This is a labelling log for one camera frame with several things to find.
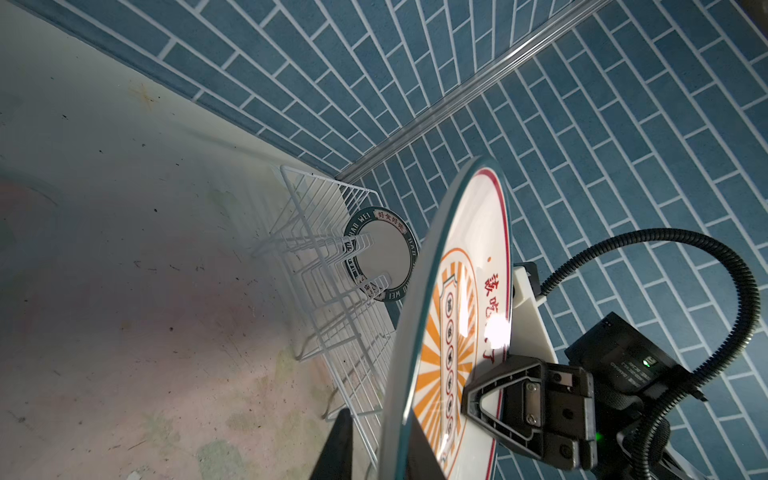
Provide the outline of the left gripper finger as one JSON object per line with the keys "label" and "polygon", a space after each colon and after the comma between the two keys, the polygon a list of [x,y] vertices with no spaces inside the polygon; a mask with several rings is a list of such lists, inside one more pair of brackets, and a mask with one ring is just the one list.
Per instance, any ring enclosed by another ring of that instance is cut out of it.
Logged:
{"label": "left gripper finger", "polygon": [[351,480],[353,467],[353,419],[343,408],[332,426],[310,480]]}

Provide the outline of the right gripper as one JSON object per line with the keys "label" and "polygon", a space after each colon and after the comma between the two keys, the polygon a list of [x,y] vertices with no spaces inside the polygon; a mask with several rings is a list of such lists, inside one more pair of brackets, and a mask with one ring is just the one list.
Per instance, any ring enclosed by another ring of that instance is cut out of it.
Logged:
{"label": "right gripper", "polygon": [[507,449],[564,471],[597,465],[593,376],[512,355],[464,389],[461,413]]}

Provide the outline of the white round plate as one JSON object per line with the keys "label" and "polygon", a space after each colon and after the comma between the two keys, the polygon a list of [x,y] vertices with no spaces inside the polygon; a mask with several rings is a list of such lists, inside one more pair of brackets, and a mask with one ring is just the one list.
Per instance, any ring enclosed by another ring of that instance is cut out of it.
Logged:
{"label": "white round plate", "polygon": [[426,440],[442,479],[488,479],[496,440],[461,411],[469,384],[507,356],[513,254],[505,176],[468,161],[428,228],[396,327],[377,475],[414,477],[411,438]]}

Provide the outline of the black patterned round plate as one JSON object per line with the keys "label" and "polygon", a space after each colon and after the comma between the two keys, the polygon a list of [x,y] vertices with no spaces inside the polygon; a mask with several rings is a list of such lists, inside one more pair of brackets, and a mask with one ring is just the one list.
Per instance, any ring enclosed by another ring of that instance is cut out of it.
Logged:
{"label": "black patterned round plate", "polygon": [[396,302],[404,299],[419,254],[414,232],[396,212],[384,207],[365,207],[355,212],[344,228],[349,247],[355,249],[344,267],[353,282],[376,282],[375,299]]}

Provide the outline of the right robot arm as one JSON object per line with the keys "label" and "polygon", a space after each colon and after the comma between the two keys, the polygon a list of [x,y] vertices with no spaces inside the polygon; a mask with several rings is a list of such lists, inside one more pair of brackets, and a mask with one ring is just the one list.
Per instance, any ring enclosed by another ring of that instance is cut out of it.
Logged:
{"label": "right robot arm", "polygon": [[611,237],[579,252],[541,285],[539,297],[588,262],[640,243],[695,247],[717,260],[732,279],[737,316],[723,343],[688,370],[610,313],[567,348],[566,364],[511,355],[464,389],[461,411],[510,451],[562,471],[599,479],[696,479],[699,472],[669,446],[668,414],[746,349],[758,325],[760,296],[753,273],[730,247],[707,235],[652,228]]}

